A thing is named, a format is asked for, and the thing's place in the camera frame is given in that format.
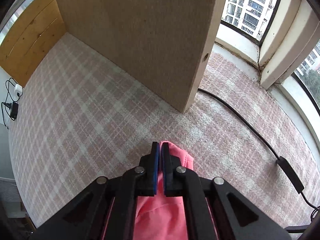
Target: plaid rug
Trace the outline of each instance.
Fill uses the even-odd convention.
[[[227,101],[287,158],[308,200],[320,203],[311,152],[265,90],[216,53],[200,86]],[[311,208],[273,154],[226,107],[198,92],[181,114],[69,33],[40,63],[19,103],[10,124],[10,153],[36,226],[97,176],[116,177],[136,166],[154,140],[188,151],[200,176],[224,177],[281,226],[309,222]]]

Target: pink towel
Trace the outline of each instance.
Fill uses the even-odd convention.
[[[181,160],[181,165],[193,170],[193,158],[169,143],[170,154]],[[163,176],[158,175],[158,190],[154,197],[138,197],[134,240],[188,239],[182,197],[165,197]]]

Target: wooden board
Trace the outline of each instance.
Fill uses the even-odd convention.
[[[1,66],[5,65],[10,51],[31,21],[52,1],[53,0],[34,0],[18,17],[0,45]]]
[[[179,111],[191,105],[224,1],[57,0],[68,32]]]
[[[17,71],[21,58],[29,51],[34,42],[44,30],[60,15],[56,0],[45,7],[24,30],[16,44],[12,48],[6,60],[8,71]]]
[[[49,50],[65,34],[64,22],[59,16],[32,45],[19,63],[20,70],[17,73],[17,82],[23,87],[27,84],[30,76],[43,60]]]

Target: window sill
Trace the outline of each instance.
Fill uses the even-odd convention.
[[[301,118],[307,125],[315,143],[320,150],[320,116],[313,106],[308,95],[302,89],[302,87],[294,80],[292,76],[289,76],[282,84],[277,84],[276,87],[284,94],[284,96],[290,101],[290,103],[297,110]],[[313,157],[320,169],[320,155],[315,154],[314,150],[311,150]]]
[[[259,47],[238,32],[220,24],[215,42],[249,64],[258,67]]]

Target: apartment building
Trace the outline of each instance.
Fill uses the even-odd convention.
[[[226,0],[222,20],[261,40],[277,0]]]
[[[303,76],[305,73],[308,74],[310,69],[316,70],[320,74],[320,41],[312,49],[309,55],[300,66],[295,70],[296,74]]]

